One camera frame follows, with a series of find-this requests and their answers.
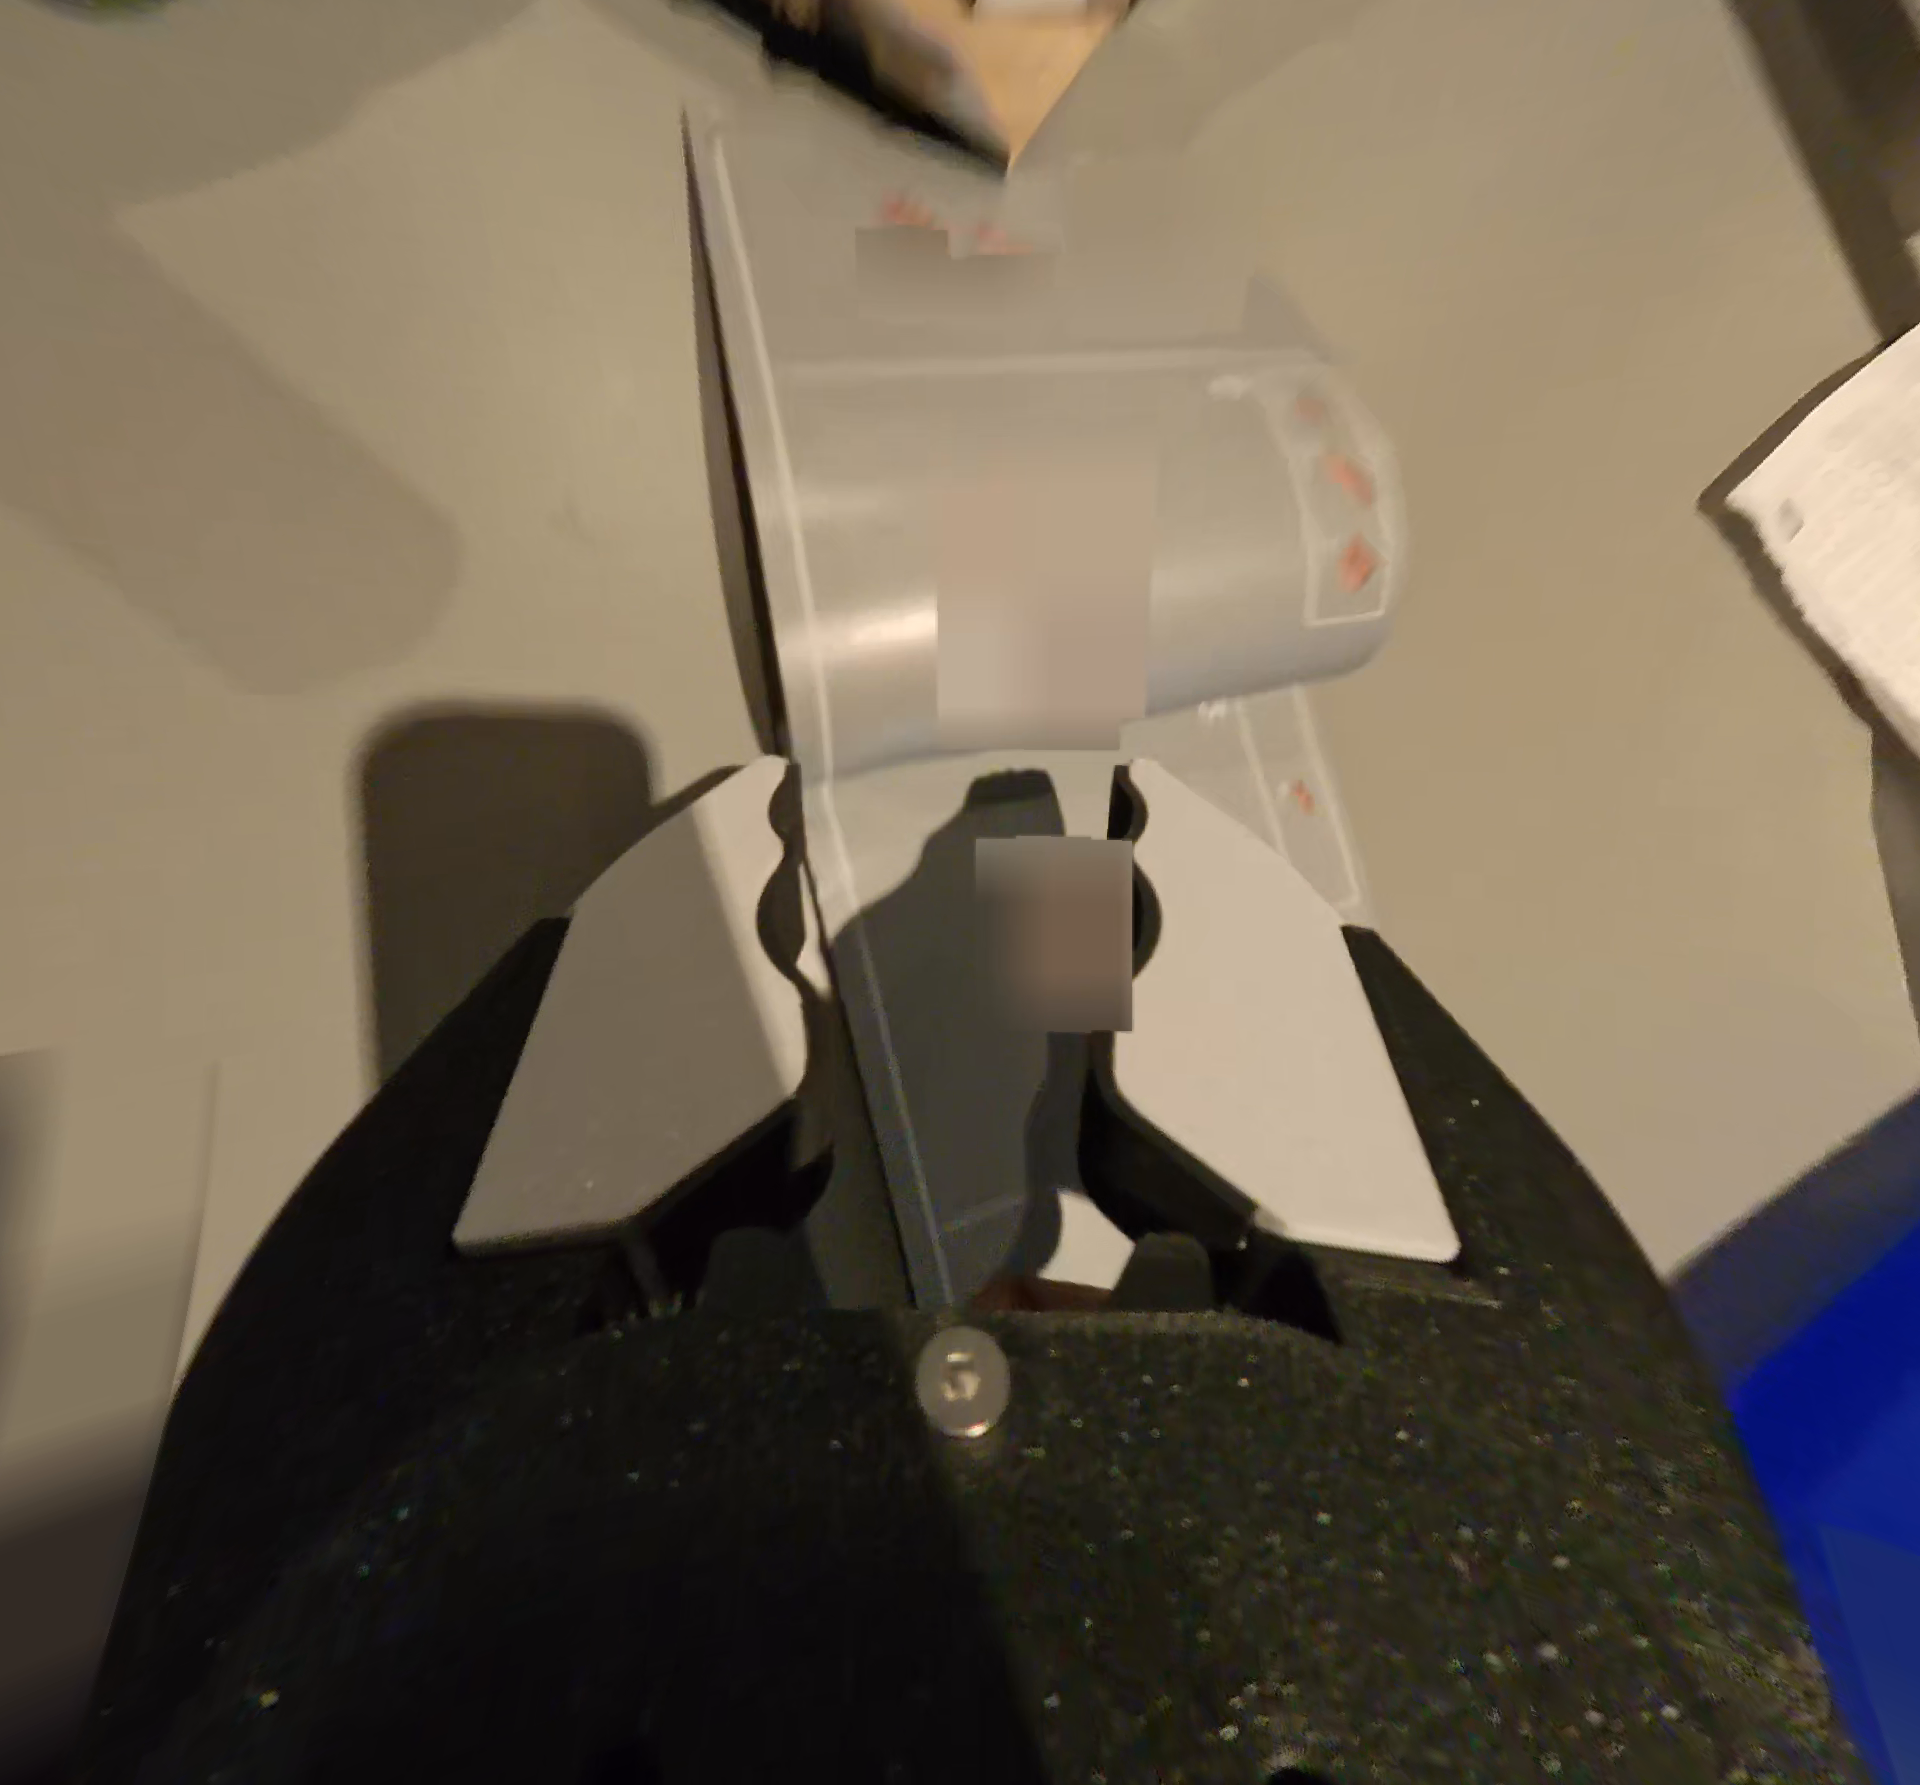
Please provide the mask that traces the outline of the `blue plastic bin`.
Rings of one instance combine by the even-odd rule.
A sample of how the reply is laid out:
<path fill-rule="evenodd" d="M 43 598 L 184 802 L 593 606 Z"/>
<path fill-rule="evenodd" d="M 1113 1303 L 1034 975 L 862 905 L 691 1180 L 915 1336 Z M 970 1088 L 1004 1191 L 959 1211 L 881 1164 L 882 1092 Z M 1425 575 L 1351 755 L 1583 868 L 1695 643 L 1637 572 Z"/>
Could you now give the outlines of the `blue plastic bin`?
<path fill-rule="evenodd" d="M 1916 1099 L 1670 1279 L 1764 1494 L 1837 1711 L 1916 1779 Z"/>

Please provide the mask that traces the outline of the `printed white paper bag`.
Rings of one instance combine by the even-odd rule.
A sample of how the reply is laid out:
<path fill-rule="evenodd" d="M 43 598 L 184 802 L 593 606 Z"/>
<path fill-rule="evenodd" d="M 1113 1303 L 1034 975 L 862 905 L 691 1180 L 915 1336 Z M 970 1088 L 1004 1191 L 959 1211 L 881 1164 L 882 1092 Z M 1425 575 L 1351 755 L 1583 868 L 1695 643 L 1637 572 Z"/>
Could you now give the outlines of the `printed white paper bag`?
<path fill-rule="evenodd" d="M 1759 593 L 1916 755 L 1916 330 L 1791 404 L 1701 494 Z"/>

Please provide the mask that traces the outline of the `grey instruction booklet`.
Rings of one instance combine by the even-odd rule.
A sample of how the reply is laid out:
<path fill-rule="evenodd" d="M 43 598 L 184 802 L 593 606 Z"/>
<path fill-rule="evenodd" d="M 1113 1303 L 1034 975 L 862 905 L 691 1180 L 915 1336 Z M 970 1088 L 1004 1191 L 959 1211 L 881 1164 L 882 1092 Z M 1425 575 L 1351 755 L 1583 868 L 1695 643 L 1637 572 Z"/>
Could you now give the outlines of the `grey instruction booklet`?
<path fill-rule="evenodd" d="M 1092 1082 L 1156 936 L 1127 765 L 1362 914 L 1304 690 L 1398 613 L 1398 463 L 1270 286 L 1097 270 L 1089 177 L 763 117 L 687 181 L 908 1290 L 1113 1282 L 1092 1247 L 1188 1221 Z"/>

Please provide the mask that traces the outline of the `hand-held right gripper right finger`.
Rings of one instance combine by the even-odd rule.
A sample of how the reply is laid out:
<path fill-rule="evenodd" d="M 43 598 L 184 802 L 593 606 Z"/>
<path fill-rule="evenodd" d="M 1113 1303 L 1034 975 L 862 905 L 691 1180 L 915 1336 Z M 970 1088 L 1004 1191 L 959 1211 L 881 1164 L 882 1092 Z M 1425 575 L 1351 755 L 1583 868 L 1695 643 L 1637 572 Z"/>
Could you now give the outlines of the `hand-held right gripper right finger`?
<path fill-rule="evenodd" d="M 1277 1227 L 1316 1249 L 1451 1264 L 1457 1231 L 1362 990 L 1345 924 L 1252 827 L 1131 759 L 1134 877 L 1156 907 L 1131 1023 L 1097 1099 L 1187 1232 Z"/>

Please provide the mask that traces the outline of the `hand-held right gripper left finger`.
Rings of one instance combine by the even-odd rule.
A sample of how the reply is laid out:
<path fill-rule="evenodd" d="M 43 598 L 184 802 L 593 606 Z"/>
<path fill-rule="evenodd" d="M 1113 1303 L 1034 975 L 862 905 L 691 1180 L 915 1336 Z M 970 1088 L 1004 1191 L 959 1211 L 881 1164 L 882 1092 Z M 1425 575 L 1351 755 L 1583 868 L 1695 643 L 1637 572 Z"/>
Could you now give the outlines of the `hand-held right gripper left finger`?
<path fill-rule="evenodd" d="M 793 765 L 751 759 L 574 902 L 452 1247 L 602 1241 L 653 1221 L 793 1106 L 819 945 Z"/>

